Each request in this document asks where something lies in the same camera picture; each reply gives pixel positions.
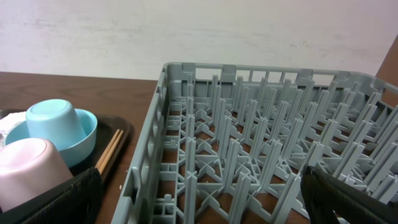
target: dish rack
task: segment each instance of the dish rack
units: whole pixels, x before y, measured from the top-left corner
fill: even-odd
[[[398,88],[358,72],[168,63],[112,223],[305,220],[305,164],[396,202],[398,107],[384,91]]]

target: white wall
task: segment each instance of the white wall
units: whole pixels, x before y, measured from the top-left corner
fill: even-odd
[[[398,1],[0,0],[0,70],[157,79],[169,61],[374,75]]]

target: chopsticks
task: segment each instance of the chopsticks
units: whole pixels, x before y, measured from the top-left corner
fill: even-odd
[[[116,146],[118,146],[122,135],[123,135],[123,130],[120,131],[118,129],[115,132],[115,134],[113,135],[113,137],[110,140],[110,142],[108,143],[108,145],[106,146],[105,151],[102,153],[97,164],[95,164],[95,168],[98,169],[98,171],[101,175],[104,172],[105,167],[108,165],[108,162],[111,159],[113,152],[116,149]]]

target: dark serving tray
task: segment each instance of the dark serving tray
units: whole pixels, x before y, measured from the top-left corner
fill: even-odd
[[[7,116],[10,113],[24,112],[26,110],[19,109],[6,109],[0,110],[0,119]],[[104,152],[106,146],[111,140],[113,134],[117,129],[123,130],[123,136],[120,139],[120,142],[115,149],[111,159],[108,162],[104,172],[102,173],[103,182],[105,182],[108,177],[109,172],[112,169],[112,166],[115,160],[118,158],[118,154],[120,153],[123,146],[129,142],[133,135],[133,129],[131,125],[123,118],[114,115],[95,115],[98,120],[97,126],[97,136],[95,142],[95,148],[93,152],[82,162],[70,168],[70,172],[73,176],[76,176],[90,167],[94,167],[97,161],[100,159],[102,153]]]

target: wooden table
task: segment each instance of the wooden table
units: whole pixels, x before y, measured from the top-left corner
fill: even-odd
[[[74,107],[95,114],[118,115],[132,124],[134,136],[115,162],[104,190],[97,223],[111,223],[127,169],[131,163],[155,81],[115,78],[71,77],[0,72],[0,107],[27,109],[34,103],[63,98]]]

